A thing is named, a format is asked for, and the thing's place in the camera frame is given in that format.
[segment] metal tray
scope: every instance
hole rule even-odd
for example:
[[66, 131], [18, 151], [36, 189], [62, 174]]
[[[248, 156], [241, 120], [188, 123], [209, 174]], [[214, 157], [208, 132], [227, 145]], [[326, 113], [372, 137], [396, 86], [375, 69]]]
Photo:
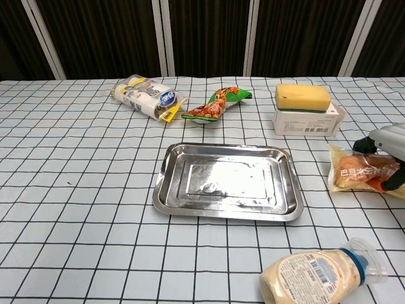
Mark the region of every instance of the metal tray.
[[196, 143], [168, 148], [153, 203], [167, 214], [281, 222], [304, 208], [284, 150]]

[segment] yellow sponge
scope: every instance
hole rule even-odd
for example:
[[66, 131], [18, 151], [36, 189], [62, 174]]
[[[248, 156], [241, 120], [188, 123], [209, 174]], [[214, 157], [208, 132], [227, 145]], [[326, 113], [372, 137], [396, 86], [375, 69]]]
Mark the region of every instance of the yellow sponge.
[[310, 111], [324, 113], [331, 98], [320, 85], [278, 84], [276, 86], [277, 108], [282, 111]]

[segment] curtain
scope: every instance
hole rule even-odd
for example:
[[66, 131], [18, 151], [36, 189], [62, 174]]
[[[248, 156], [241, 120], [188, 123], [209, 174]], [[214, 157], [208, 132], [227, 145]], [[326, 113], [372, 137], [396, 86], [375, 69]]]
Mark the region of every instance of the curtain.
[[243, 74], [249, 0], [170, 0], [177, 76]]
[[337, 76], [364, 2], [260, 1], [252, 76]]
[[404, 31], [405, 2], [382, 1], [352, 76], [405, 76]]
[[0, 80], [54, 79], [20, 0], [0, 1]]
[[68, 79], [160, 76], [151, 0], [37, 0]]

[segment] tablecloth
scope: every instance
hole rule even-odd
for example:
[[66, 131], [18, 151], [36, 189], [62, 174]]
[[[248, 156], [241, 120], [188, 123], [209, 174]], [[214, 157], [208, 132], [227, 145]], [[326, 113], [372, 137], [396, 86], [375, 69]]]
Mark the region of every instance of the tablecloth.
[[[110, 97], [117, 80], [0, 84], [0, 303], [262, 303], [261, 271], [361, 237], [385, 260], [385, 284], [342, 303], [404, 303], [405, 202], [329, 193], [328, 143], [350, 148], [405, 122], [405, 78], [165, 77], [190, 103], [229, 84], [253, 99], [218, 122], [156, 122]], [[277, 83], [320, 84], [347, 113], [335, 137], [277, 136]], [[267, 145], [293, 157], [304, 212], [286, 224], [168, 216], [151, 194], [178, 142]]]

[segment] white box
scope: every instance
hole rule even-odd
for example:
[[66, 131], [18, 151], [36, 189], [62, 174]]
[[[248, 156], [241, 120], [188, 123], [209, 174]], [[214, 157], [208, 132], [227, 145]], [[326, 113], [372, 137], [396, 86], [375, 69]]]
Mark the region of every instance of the white box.
[[346, 111], [330, 103], [325, 113], [280, 111], [276, 108], [274, 128], [277, 135], [334, 136]]

